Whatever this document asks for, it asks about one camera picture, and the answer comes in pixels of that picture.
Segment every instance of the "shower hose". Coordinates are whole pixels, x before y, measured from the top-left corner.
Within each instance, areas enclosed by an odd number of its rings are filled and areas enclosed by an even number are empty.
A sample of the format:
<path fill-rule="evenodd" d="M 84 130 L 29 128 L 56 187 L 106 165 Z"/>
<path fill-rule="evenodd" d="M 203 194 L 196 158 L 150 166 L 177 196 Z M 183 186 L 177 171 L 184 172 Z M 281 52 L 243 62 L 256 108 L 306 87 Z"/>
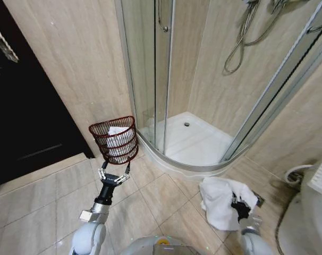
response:
<path fill-rule="evenodd" d="M 227 57 L 225 64 L 224 64 L 224 70 L 227 73 L 232 74 L 236 70 L 239 69 L 239 67 L 241 66 L 242 60 L 243 60 L 245 46 L 251 46 L 251 45 L 257 44 L 258 42 L 262 41 L 265 38 L 265 36 L 268 34 L 268 32 L 271 30 L 271 28 L 276 23 L 277 19 L 280 16 L 280 13 L 282 12 L 283 8 L 286 5 L 286 1 L 279 1 L 279 2 L 280 2 L 279 6 L 278 6 L 279 10 L 277 11 L 275 17 L 272 19 L 272 22 L 265 29 L 265 31 L 256 40 L 251 41 L 251 42 L 245 42 L 245 36 L 247 34 L 248 29 L 251 26 L 252 20 L 255 16 L 258 6 L 260 4 L 260 0 L 250 1 L 248 3 L 247 9 L 243 15 L 244 19 L 241 23 L 240 30 L 238 33 L 237 43 L 235 44 L 233 50 L 231 51 L 231 53 Z M 240 48 L 240 57 L 239 57 L 238 65 L 234 69 L 229 69 L 229 65 L 232 60 L 232 57 L 234 56 L 234 54 L 238 48 Z"/>

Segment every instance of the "shower enclosure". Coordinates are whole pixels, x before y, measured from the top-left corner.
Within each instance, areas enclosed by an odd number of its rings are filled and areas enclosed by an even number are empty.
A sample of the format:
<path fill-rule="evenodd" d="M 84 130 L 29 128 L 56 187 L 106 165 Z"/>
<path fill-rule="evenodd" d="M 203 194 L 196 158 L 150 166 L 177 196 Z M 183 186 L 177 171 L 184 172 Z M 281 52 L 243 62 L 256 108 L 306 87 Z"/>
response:
<path fill-rule="evenodd" d="M 116 13 L 140 141 L 189 172 L 219 173 L 254 143 L 322 34 L 320 0 L 116 0 Z"/>

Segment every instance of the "dark door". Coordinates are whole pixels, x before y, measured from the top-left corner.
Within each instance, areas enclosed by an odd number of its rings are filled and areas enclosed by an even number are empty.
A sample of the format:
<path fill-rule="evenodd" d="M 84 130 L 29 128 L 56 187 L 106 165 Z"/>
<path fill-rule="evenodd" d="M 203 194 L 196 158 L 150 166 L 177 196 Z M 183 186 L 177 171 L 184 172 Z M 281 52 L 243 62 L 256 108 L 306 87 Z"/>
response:
<path fill-rule="evenodd" d="M 0 183 L 84 152 L 93 154 L 0 0 L 0 32 L 19 58 L 0 49 Z"/>

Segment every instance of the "white towel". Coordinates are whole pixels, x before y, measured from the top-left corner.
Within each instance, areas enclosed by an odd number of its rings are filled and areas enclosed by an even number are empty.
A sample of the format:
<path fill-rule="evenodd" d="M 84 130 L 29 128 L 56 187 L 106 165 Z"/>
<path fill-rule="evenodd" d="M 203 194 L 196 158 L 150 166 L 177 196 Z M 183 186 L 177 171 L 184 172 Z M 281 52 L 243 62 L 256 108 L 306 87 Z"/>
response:
<path fill-rule="evenodd" d="M 109 135 L 119 134 L 127 129 L 128 129 L 128 127 L 111 126 L 109 128 L 108 134 Z M 133 136 L 133 130 L 131 129 L 124 134 L 120 134 L 115 137 L 107 138 L 107 146 L 109 148 L 109 155 L 110 156 L 120 156 L 120 155 L 126 154 L 128 151 L 130 151 L 135 146 L 135 144 L 133 142 L 124 146 L 124 148 L 111 149 L 110 147 L 121 146 L 121 145 L 129 142 L 129 140 L 131 140 L 132 136 Z M 122 163 L 125 160 L 124 158 L 120 158 L 120 157 L 114 157 L 114 159 L 116 160 L 117 163 Z"/>
<path fill-rule="evenodd" d="M 208 177 L 200 183 L 201 207 L 206 211 L 209 224 L 218 230 L 235 231 L 239 229 L 238 213 L 231 207 L 233 194 L 240 197 L 249 207 L 250 213 L 257 204 L 257 197 L 244 183 L 219 177 Z"/>

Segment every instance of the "white pipe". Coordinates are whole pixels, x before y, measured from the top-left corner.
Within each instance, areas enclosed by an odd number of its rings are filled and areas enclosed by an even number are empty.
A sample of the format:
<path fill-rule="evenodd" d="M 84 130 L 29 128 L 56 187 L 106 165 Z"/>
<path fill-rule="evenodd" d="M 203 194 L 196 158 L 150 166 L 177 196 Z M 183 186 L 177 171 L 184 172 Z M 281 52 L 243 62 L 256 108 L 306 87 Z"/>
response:
<path fill-rule="evenodd" d="M 290 181 L 289 180 L 289 175 L 293 172 L 296 172 L 298 170 L 301 170 L 301 169 L 305 169 L 305 168 L 310 168 L 312 165 L 300 165 L 300 166 L 295 166 L 295 167 L 292 167 L 290 170 L 286 171 L 285 175 L 284 175 L 284 181 L 290 185 L 296 185 L 299 183 L 299 179 L 295 180 L 295 181 Z"/>

